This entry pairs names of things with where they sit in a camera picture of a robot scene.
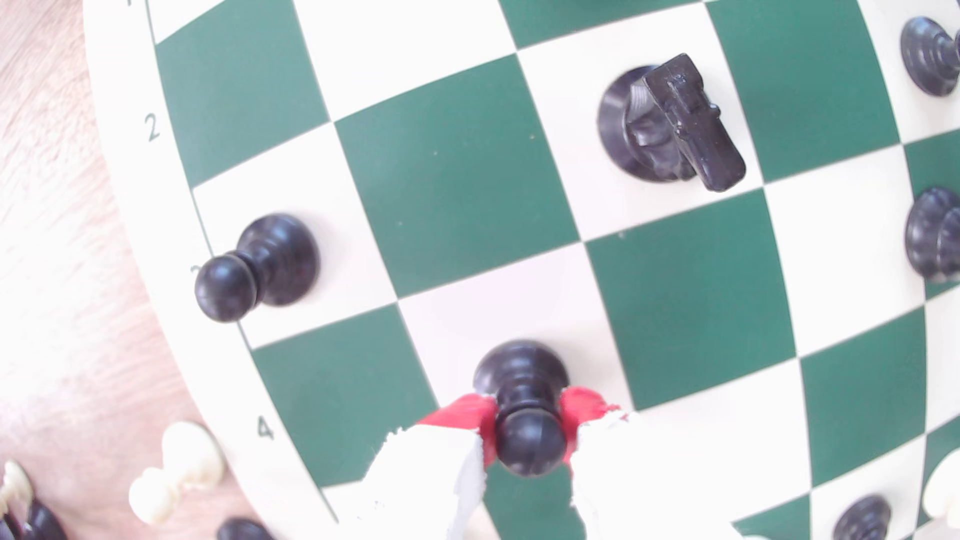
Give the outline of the white gripper finger with red pad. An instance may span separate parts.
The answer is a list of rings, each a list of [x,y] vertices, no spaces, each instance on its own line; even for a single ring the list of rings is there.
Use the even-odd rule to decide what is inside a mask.
[[[559,394],[571,506],[587,539],[740,539],[642,415],[572,385]]]
[[[495,397],[470,393],[387,435],[340,539],[464,539],[497,460]]]

